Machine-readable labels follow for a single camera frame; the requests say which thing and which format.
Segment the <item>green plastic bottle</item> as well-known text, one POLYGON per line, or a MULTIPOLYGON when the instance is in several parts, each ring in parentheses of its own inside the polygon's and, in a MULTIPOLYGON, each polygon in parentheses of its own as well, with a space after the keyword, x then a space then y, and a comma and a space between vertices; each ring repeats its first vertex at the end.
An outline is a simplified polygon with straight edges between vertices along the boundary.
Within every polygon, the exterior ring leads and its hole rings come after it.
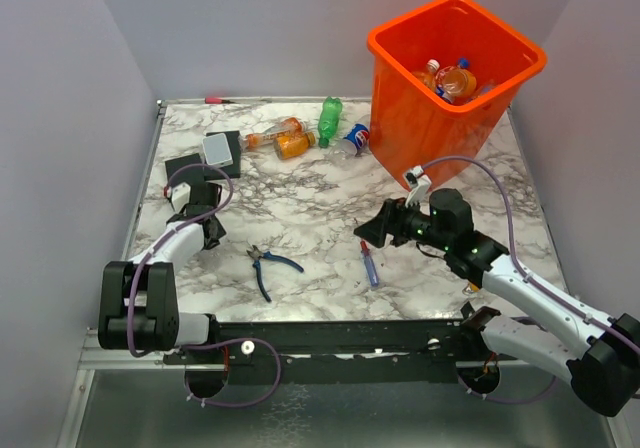
POLYGON ((318 146, 327 148, 335 136, 343 110, 342 101, 337 97, 327 97, 322 105, 318 120, 318 146))

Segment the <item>large orange label jug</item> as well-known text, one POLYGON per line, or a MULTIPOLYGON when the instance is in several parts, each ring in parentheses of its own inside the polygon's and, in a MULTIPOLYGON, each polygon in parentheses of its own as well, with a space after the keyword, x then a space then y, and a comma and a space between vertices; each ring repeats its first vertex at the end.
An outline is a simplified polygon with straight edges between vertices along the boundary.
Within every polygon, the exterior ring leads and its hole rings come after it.
POLYGON ((426 86, 432 92, 437 89, 437 73, 440 70, 440 63, 436 59, 429 59, 425 67, 419 70, 414 70, 411 74, 426 86))

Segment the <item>small orange juice bottle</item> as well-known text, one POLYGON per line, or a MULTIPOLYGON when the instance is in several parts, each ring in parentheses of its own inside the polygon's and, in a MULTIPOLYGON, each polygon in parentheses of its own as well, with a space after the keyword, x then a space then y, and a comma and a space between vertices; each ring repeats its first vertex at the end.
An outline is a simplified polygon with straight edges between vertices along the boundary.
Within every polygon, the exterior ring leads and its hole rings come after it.
POLYGON ((476 77, 469 70, 456 67, 440 70, 436 81, 436 94, 450 103, 469 98, 477 88, 476 77))

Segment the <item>small Pepsi bottle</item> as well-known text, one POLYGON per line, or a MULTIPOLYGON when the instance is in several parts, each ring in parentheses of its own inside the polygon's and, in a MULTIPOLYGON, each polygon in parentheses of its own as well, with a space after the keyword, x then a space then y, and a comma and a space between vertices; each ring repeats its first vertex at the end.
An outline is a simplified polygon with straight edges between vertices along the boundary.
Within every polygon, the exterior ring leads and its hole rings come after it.
POLYGON ((496 85, 494 83, 486 83, 482 86, 480 86, 468 99, 467 102, 470 103, 484 95, 486 95, 487 93, 491 92, 494 88, 496 87, 496 85))

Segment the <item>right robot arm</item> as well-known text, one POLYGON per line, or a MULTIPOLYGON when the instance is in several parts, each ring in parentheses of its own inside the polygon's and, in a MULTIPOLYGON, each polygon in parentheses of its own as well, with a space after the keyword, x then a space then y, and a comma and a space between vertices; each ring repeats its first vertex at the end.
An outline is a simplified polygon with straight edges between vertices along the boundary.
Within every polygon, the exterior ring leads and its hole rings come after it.
POLYGON ((567 383, 590 409, 616 416, 639 391, 639 321, 614 317, 537 277, 507 247, 474 227, 472 209, 455 189, 438 189, 429 211, 387 199, 357 237, 381 248, 410 241, 442 251, 459 278, 506 300, 534 320, 525 326, 497 311, 459 335, 461 351, 489 352, 534 365, 567 383))

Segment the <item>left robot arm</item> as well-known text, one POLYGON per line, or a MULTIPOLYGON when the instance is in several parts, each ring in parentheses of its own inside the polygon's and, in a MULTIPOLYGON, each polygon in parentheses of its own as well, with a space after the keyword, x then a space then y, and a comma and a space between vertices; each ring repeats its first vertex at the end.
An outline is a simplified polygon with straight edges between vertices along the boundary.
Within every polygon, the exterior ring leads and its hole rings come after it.
POLYGON ((216 216, 228 202, 222 187, 203 180, 168 184, 174 214, 151 246, 126 261, 108 263, 102 275, 98 340, 105 350, 142 357, 186 346, 206 363, 220 353, 213 317, 179 311, 176 274, 202 251, 220 244, 226 231, 216 216))

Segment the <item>orange plastic bin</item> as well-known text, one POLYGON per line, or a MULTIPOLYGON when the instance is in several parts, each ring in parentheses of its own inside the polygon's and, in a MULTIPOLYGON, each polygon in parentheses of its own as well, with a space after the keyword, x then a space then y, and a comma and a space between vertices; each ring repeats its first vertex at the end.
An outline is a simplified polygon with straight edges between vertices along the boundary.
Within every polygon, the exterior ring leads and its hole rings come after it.
POLYGON ((475 157, 546 65, 533 41, 472 0, 435 0, 373 29, 370 148, 396 180, 428 161, 439 185, 475 157))

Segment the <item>red blue screwdriver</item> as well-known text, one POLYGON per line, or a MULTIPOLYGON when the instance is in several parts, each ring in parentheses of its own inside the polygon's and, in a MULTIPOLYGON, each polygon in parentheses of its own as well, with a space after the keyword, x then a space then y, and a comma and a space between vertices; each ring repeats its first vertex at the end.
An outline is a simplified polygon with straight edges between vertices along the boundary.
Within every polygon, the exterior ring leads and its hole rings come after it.
POLYGON ((366 269, 367 277, 372 288, 377 288, 380 284, 379 276, 371 256, 370 249, 364 240, 360 241, 361 254, 363 256, 363 262, 366 269))

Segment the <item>black flat block rear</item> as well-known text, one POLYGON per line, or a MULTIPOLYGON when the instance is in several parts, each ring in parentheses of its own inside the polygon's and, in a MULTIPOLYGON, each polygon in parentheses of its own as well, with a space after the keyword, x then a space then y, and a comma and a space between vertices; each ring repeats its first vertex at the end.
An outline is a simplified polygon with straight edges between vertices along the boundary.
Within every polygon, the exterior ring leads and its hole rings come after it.
POLYGON ((207 133, 202 140, 202 151, 208 165, 219 168, 231 179, 241 177, 239 131, 207 133))

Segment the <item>black flat block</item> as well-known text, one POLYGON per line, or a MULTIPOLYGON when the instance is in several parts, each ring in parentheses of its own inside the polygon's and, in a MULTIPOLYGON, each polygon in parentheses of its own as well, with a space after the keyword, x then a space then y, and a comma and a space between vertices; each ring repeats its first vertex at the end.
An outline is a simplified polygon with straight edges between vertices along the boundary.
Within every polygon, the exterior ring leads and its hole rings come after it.
POLYGON ((189 185, 205 182, 204 171, 201 167, 202 159, 198 153, 171 158, 165 161, 165 171, 169 186, 181 183, 189 185))
POLYGON ((208 165, 219 168, 231 179, 241 177, 239 131, 207 133, 202 140, 202 151, 208 165))

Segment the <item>black flat block front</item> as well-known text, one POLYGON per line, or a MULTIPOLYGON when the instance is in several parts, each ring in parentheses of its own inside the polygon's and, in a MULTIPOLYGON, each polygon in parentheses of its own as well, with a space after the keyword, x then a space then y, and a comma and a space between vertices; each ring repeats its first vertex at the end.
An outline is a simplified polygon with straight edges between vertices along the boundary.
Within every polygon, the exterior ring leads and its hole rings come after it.
POLYGON ((201 167, 202 159, 198 153, 171 158, 165 161, 165 171, 169 186, 181 183, 189 185, 205 182, 204 171, 201 167))

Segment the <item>white box device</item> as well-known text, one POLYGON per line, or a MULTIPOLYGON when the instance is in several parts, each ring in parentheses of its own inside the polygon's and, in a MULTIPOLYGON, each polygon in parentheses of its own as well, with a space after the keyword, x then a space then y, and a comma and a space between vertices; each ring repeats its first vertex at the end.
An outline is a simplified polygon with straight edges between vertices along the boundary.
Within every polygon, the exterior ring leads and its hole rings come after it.
POLYGON ((208 165, 220 168, 233 164, 232 151, 224 133, 205 136, 202 140, 202 150, 208 165))

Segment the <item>tall orange label tea bottle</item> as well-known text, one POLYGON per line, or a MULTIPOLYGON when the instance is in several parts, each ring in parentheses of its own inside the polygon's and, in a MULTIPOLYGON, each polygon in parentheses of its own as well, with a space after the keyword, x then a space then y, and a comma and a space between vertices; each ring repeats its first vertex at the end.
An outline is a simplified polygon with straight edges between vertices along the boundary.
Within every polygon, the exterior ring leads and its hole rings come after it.
POLYGON ((252 151, 279 137, 300 134, 307 129, 307 124, 296 117, 288 117, 276 122, 272 127, 261 133, 239 135, 240 148, 244 151, 252 151))

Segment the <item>red marker pen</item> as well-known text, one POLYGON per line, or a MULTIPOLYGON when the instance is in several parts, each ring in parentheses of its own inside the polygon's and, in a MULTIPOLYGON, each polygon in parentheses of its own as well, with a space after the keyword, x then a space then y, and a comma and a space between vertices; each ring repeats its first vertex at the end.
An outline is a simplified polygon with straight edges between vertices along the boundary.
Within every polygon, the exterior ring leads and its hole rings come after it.
POLYGON ((226 98, 206 97, 204 98, 204 103, 208 105, 226 105, 226 104, 235 104, 236 102, 226 98))

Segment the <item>orange label bottle right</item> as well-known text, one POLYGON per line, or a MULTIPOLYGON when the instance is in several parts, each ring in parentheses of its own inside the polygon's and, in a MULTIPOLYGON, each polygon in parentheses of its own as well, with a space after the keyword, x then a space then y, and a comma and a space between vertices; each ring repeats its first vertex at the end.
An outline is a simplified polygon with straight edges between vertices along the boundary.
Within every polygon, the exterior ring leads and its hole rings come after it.
POLYGON ((306 131, 292 136, 281 136, 274 141, 274 150, 281 160, 301 156, 316 143, 313 132, 306 131))

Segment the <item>yellow utility knife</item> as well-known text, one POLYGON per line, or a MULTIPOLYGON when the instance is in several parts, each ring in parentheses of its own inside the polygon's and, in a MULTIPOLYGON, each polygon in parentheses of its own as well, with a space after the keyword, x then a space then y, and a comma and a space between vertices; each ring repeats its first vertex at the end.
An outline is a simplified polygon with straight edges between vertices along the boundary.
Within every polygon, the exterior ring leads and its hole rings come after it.
POLYGON ((480 288, 475 284, 469 282, 467 286, 463 289, 463 293, 467 296, 472 296, 480 291, 480 288))

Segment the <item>blue handled pliers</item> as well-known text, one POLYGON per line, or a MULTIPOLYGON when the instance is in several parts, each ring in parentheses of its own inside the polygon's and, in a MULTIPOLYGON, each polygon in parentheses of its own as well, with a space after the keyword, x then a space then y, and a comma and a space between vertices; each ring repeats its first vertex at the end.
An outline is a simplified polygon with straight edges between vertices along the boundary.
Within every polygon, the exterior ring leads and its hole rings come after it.
POLYGON ((280 266, 287 266, 288 268, 295 270, 297 273, 302 274, 305 269, 294 260, 272 253, 270 250, 262 250, 256 245, 251 245, 246 254, 251 259, 251 266, 254 270, 255 280, 257 287, 262 298, 271 303, 272 298, 270 296, 269 288, 269 276, 271 274, 279 274, 281 272, 280 266))

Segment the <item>aluminium frame rail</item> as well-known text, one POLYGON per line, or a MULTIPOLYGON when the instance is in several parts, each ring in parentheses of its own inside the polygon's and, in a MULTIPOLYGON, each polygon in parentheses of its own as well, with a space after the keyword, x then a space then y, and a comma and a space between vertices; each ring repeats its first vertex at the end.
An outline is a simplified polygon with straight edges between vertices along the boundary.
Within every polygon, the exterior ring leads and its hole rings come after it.
POLYGON ((88 329, 80 350, 78 368, 83 370, 153 370, 161 369, 162 353, 133 357, 128 350, 105 350, 98 340, 98 331, 88 329))

